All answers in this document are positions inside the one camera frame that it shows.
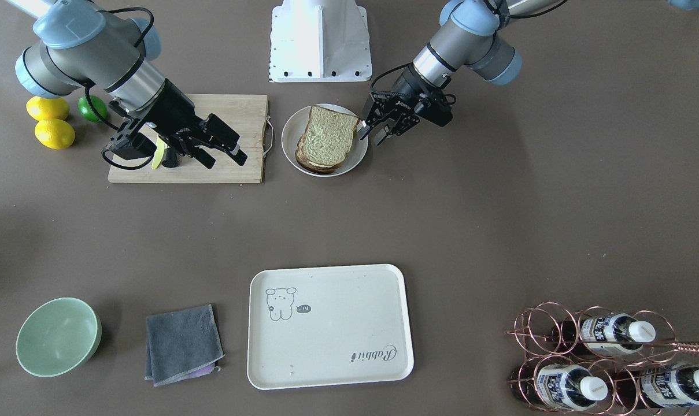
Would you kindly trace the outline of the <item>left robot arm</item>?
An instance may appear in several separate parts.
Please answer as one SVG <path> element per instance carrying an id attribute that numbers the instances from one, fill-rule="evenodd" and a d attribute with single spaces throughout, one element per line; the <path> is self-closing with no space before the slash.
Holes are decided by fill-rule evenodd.
<path id="1" fill-rule="evenodd" d="M 456 97 L 444 92 L 452 74 L 468 68 L 490 84 L 513 81 L 523 66 L 519 51 L 499 35 L 513 21 L 539 17 L 562 1 L 450 1 L 439 15 L 439 31 L 412 62 L 397 66 L 388 90 L 370 86 L 359 138 L 375 133 L 381 144 L 420 120 L 443 127 L 452 119 Z"/>

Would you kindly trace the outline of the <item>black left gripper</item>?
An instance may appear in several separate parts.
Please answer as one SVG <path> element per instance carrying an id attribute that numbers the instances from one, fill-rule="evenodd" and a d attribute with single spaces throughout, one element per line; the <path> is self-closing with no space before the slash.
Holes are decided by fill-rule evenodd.
<path id="1" fill-rule="evenodd" d="M 376 88 L 378 81 L 399 70 L 402 73 L 389 90 Z M 437 96 L 437 88 L 423 79 L 412 64 L 403 64 L 376 76 L 370 84 L 363 120 L 358 124 L 358 139 L 364 140 L 371 130 L 381 127 L 376 133 L 379 146 L 392 137 L 391 130 L 411 129 L 423 119 L 416 113 L 420 100 L 434 96 Z"/>

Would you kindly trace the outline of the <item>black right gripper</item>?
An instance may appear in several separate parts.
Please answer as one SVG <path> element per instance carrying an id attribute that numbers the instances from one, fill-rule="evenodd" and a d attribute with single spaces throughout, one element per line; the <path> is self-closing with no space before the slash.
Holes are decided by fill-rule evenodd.
<path id="1" fill-rule="evenodd" d="M 159 95 L 143 110 L 130 111 L 124 118 L 111 142 L 103 148 L 112 152 L 112 147 L 123 137 L 134 135 L 148 122 L 154 124 L 153 130 L 162 139 L 174 147 L 180 155 L 196 159 L 205 168 L 211 169 L 216 163 L 206 150 L 199 148 L 203 144 L 199 139 L 199 124 L 202 119 L 194 112 L 194 105 L 183 93 L 165 80 Z M 248 155 L 241 150 L 238 142 L 223 145 L 223 152 L 239 166 L 243 166 Z"/>

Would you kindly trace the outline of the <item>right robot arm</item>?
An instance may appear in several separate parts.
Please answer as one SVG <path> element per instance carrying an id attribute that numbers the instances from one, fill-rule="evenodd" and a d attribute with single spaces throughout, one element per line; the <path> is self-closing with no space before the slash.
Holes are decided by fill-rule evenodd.
<path id="1" fill-rule="evenodd" d="M 122 122 L 102 154 L 150 161 L 156 145 L 140 129 L 147 125 L 181 156 L 211 169 L 219 150 L 242 166 L 247 161 L 240 136 L 214 114 L 200 118 L 193 102 L 151 59 L 161 52 L 153 21 L 122 19 L 92 1 L 13 1 L 35 18 L 39 39 L 14 66 L 21 85 L 42 98 L 61 98 L 77 88 L 99 86 Z"/>

